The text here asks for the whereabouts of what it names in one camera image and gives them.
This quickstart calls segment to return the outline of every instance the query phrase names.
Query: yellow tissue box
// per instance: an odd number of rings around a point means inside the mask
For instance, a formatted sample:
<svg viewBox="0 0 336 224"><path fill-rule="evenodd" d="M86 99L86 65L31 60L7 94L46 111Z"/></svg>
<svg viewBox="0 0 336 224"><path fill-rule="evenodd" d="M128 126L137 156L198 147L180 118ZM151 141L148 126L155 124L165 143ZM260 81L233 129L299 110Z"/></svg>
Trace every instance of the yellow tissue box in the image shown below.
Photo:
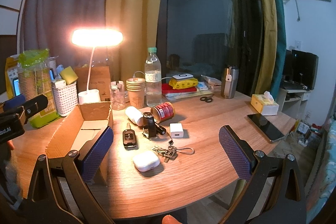
<svg viewBox="0 0 336 224"><path fill-rule="evenodd" d="M176 81L175 78L171 78L169 81L169 85L173 87L173 90L192 88L193 86L197 86L197 84L198 80L196 78L191 78L182 81Z"/></svg>
<svg viewBox="0 0 336 224"><path fill-rule="evenodd" d="M72 67L65 68L59 74L65 80L65 82L67 83L67 85L70 85L70 84L76 82L77 79L78 79L78 76L74 72L74 70L72 69Z"/></svg>
<svg viewBox="0 0 336 224"><path fill-rule="evenodd" d="M279 105L273 101L271 102L265 95L253 94L251 99L251 105L264 116L267 115L277 115L279 110Z"/></svg>

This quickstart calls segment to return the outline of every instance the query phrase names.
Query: wall outlet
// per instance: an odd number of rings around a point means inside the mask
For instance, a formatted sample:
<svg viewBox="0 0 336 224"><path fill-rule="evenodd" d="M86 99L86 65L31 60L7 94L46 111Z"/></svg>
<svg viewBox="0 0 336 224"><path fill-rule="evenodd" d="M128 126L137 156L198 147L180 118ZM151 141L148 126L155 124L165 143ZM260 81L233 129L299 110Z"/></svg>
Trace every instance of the wall outlet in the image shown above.
<svg viewBox="0 0 336 224"><path fill-rule="evenodd" d="M300 51L301 50L301 41L299 41L299 40L295 40L295 49L296 50L298 50L298 51Z"/></svg>

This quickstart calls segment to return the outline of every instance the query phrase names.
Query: red can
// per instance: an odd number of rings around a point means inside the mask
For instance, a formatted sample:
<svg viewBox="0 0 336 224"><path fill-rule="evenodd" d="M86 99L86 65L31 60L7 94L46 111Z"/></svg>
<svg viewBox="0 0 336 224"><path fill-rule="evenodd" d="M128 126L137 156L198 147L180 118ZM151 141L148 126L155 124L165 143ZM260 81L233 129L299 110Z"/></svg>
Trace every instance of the red can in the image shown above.
<svg viewBox="0 0 336 224"><path fill-rule="evenodd" d="M175 115L175 108L172 103L165 102L152 107L151 112L154 115L154 120L159 123L171 119Z"/></svg>

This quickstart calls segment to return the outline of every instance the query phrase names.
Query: human hand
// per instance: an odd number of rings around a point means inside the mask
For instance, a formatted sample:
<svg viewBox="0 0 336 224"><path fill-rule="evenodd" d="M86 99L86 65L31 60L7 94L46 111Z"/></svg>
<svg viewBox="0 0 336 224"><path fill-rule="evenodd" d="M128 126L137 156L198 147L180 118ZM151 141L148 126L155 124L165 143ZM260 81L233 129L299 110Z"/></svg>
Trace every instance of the human hand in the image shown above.
<svg viewBox="0 0 336 224"><path fill-rule="evenodd" d="M13 141L8 141L7 142L7 145L9 147L10 150L14 150L14 144L13 144Z"/></svg>
<svg viewBox="0 0 336 224"><path fill-rule="evenodd" d="M171 215L167 215L162 219L162 224L182 224L182 223L178 222Z"/></svg>

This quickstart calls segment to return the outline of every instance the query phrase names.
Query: black phone screen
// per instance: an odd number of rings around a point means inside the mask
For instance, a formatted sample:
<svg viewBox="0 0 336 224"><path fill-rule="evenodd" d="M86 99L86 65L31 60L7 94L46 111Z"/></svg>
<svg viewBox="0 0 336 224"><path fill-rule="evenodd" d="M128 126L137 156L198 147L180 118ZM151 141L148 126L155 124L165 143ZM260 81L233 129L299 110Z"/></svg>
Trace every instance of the black phone screen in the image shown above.
<svg viewBox="0 0 336 224"><path fill-rule="evenodd" d="M255 123L258 128L260 128L261 131L263 131L263 133L265 133L266 137L270 141L276 141L285 136L269 120L267 120L265 116L261 115L260 113L250 114L247 116L251 119L252 122Z"/></svg>

